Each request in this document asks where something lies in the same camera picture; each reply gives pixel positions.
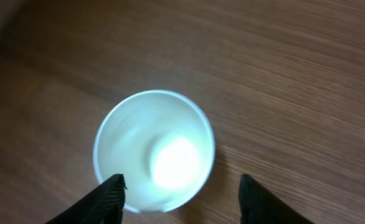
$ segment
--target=paper cup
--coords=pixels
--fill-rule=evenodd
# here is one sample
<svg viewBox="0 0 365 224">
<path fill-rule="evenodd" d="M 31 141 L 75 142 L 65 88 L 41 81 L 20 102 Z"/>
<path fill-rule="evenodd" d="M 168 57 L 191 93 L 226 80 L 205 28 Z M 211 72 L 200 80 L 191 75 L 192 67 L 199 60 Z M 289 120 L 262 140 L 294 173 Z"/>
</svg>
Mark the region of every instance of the paper cup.
<svg viewBox="0 0 365 224">
<path fill-rule="evenodd" d="M 209 120 L 194 102 L 172 91 L 150 90 L 123 100 L 106 116 L 93 163 L 100 184 L 124 174 L 126 209 L 168 212 L 200 191 L 215 153 Z"/>
</svg>

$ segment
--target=cup rim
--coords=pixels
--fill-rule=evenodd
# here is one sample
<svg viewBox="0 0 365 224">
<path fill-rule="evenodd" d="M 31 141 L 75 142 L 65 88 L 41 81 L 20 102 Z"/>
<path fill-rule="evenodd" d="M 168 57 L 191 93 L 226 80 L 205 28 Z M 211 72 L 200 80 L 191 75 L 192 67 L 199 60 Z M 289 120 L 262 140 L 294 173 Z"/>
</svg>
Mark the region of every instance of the cup rim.
<svg viewBox="0 0 365 224">
<path fill-rule="evenodd" d="M 100 140 L 100 136 L 102 135 L 102 129 L 105 125 L 105 123 L 108 121 L 109 117 L 123 104 L 126 103 L 127 101 L 133 99 L 134 97 L 140 96 L 140 95 L 144 95 L 144 94 L 149 94 L 149 93 L 162 93 L 162 94 L 166 94 L 166 95 L 171 95 L 173 97 L 179 98 L 180 100 L 183 100 L 183 102 L 187 103 L 201 118 L 201 121 L 203 123 L 203 125 L 205 126 L 207 135 L 209 137 L 209 139 L 211 140 L 211 148 L 212 148 L 212 152 L 211 152 L 211 166 L 209 168 L 209 170 L 207 171 L 207 175 L 202 181 L 202 183 L 200 184 L 200 186 L 196 189 L 193 190 L 193 194 L 188 196 L 187 199 L 183 200 L 181 203 L 167 208 L 165 209 L 163 212 L 169 212 L 171 210 L 174 210 L 176 208 L 179 208 L 181 206 L 183 206 L 185 203 L 187 203 L 188 201 L 190 201 L 193 197 L 195 197 L 195 195 L 197 195 L 197 193 L 203 188 L 204 184 L 206 183 L 206 181 L 208 180 L 211 171 L 213 169 L 213 165 L 214 165 L 214 161 L 216 158 L 216 142 L 214 140 L 214 134 L 213 134 L 213 130 L 212 130 L 212 126 L 207 118 L 207 116 L 205 115 L 205 113 L 203 112 L 203 110 L 200 109 L 200 107 L 198 107 L 198 105 L 196 105 L 192 100 L 190 100 L 188 97 L 180 94 L 180 93 L 176 93 L 175 91 L 170 91 L 170 90 L 147 90 L 147 91 L 142 91 L 139 93 L 136 93 L 134 95 L 131 95 L 129 97 L 127 97 L 126 99 L 124 99 L 122 102 L 118 103 L 105 117 L 105 119 L 102 121 L 100 128 L 98 129 L 97 135 L 95 137 L 95 142 L 94 142 L 94 148 L 93 148 L 93 165 L 94 165 L 94 172 L 95 172 L 95 177 L 98 180 L 99 184 L 103 183 L 103 178 L 100 172 L 100 168 L 98 165 L 98 143 Z M 135 213 L 140 213 L 140 210 L 138 210 L 137 208 L 132 207 L 131 205 L 125 204 L 125 209 L 131 211 L 131 212 L 135 212 Z"/>
</svg>

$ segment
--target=table surface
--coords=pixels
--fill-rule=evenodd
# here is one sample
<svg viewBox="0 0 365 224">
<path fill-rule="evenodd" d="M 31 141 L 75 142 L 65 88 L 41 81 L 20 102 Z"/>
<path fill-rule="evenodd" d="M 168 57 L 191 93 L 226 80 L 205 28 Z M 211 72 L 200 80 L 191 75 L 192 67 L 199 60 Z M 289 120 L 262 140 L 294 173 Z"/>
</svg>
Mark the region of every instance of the table surface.
<svg viewBox="0 0 365 224">
<path fill-rule="evenodd" d="M 240 174 L 315 223 L 365 224 L 365 1 L 40 0 L 0 34 L 0 223 L 44 223 L 98 184 L 106 114 L 182 93 L 217 143 L 207 184 L 123 223 L 239 223 Z"/>
</svg>

